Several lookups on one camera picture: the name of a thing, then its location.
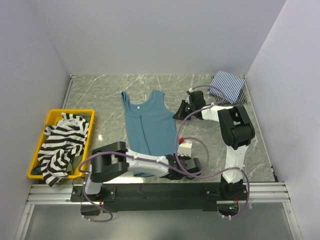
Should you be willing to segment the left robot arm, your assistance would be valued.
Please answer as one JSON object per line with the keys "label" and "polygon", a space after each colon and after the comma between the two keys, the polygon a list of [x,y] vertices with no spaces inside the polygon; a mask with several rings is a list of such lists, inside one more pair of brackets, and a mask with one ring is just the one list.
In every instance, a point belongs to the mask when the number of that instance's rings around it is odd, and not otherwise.
{"label": "left robot arm", "polygon": [[88,201],[96,200],[104,182],[109,182],[127,172],[180,180],[185,174],[173,169],[181,171],[182,168],[191,174],[200,175],[202,165],[198,158],[176,156],[174,153],[162,156],[138,153],[126,148],[125,142],[118,141],[92,151],[88,179],[82,189],[82,195]]}

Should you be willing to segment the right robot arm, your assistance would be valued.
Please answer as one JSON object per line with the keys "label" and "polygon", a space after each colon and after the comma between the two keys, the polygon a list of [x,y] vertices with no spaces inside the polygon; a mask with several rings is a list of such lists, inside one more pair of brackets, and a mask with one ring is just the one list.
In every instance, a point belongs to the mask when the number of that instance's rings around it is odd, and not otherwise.
{"label": "right robot arm", "polygon": [[219,123],[223,142],[226,144],[226,171],[221,174],[219,193],[222,198],[230,200],[243,189],[243,174],[246,151],[255,137],[255,129],[243,105],[215,106],[208,105],[201,90],[187,92],[188,97],[173,118],[190,119],[191,113],[200,120]]}

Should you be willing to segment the teal ribbed tank top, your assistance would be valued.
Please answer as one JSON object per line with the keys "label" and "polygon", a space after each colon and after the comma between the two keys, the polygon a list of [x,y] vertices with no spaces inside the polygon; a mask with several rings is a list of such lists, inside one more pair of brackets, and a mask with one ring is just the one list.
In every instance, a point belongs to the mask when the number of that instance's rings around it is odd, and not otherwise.
{"label": "teal ribbed tank top", "polygon": [[175,153],[177,135],[174,113],[164,103],[164,92],[153,90],[149,98],[133,104],[129,95],[121,92],[129,148],[137,153],[164,156]]}

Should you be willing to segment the black white striped garment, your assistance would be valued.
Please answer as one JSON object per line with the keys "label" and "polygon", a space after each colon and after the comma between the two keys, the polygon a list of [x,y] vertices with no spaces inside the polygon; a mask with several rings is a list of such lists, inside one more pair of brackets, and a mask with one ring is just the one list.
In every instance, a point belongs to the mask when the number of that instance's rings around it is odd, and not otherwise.
{"label": "black white striped garment", "polygon": [[50,187],[67,178],[80,164],[90,126],[75,114],[62,112],[61,116],[57,124],[45,127],[45,140],[37,154],[36,170]]}

